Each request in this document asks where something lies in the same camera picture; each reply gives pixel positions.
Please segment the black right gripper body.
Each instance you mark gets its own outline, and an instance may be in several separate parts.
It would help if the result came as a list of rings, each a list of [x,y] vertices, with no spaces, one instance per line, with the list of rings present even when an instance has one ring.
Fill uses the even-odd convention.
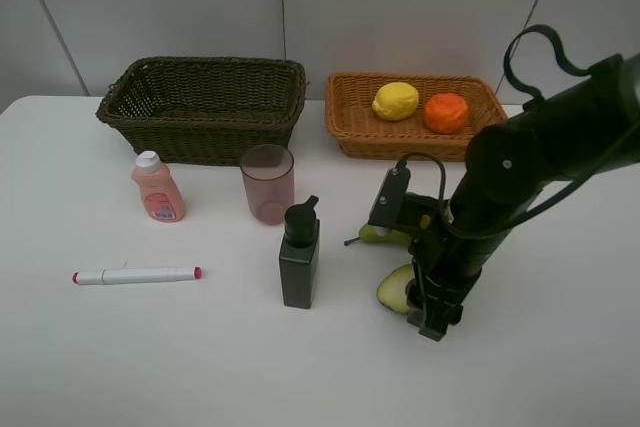
[[[411,295],[433,283],[469,290],[510,232],[504,225],[515,216],[515,201],[508,182],[486,171],[469,171],[440,209],[436,199],[409,193],[409,179],[408,171],[394,176],[399,199],[394,228],[412,240],[416,286]]]

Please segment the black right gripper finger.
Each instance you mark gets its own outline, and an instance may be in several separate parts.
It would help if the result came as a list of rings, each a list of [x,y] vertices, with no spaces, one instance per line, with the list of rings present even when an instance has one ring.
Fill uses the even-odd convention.
[[[439,284],[428,279],[428,327],[419,334],[434,341],[440,341],[450,325],[461,320],[463,290]]]
[[[412,260],[414,280],[405,288],[409,313],[407,321],[419,330],[428,327],[428,277],[425,269],[417,259]]]

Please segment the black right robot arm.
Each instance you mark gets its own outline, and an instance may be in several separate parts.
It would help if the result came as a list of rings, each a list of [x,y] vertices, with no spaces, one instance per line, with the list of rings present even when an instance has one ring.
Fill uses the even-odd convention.
[[[413,237],[408,321],[441,340],[460,322],[482,268],[552,182],[577,181],[638,163],[639,59],[613,56],[589,79],[483,128],[469,143],[451,198],[405,193],[398,226]]]

